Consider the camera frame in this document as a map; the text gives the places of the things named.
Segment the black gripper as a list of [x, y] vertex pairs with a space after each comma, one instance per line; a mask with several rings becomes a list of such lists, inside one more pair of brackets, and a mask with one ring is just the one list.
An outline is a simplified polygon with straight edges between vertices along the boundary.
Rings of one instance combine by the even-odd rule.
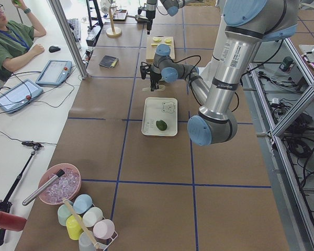
[[153, 92], [154, 90], [159, 89], [159, 84], [158, 82], [161, 80], [161, 74], [156, 73], [154, 71], [150, 72], [150, 91]]
[[148, 19], [147, 23], [147, 34], [149, 35], [152, 29], [152, 23], [155, 18], [155, 10], [147, 10], [146, 11], [146, 17]]

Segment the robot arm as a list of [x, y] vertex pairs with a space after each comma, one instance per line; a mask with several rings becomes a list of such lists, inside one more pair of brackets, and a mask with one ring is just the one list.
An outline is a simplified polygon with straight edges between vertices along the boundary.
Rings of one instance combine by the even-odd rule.
[[[194, 0], [163, 0], [161, 1], [163, 7], [167, 11], [167, 14], [170, 16], [175, 16], [178, 13], [178, 10], [183, 8], [185, 5], [194, 2]], [[147, 34], [150, 34], [152, 29], [153, 20], [155, 18], [155, 11], [157, 7], [157, 0], [147, 0], [146, 3], [146, 17], [148, 19], [147, 22]]]
[[149, 67], [151, 87], [163, 79], [187, 81], [200, 104], [198, 114], [187, 124], [190, 139], [197, 145], [231, 140], [237, 121], [229, 106], [242, 74], [264, 41], [291, 37], [297, 28], [299, 1], [226, 1], [219, 28], [223, 41], [217, 69], [207, 84], [197, 67], [175, 63], [170, 47], [158, 45]]

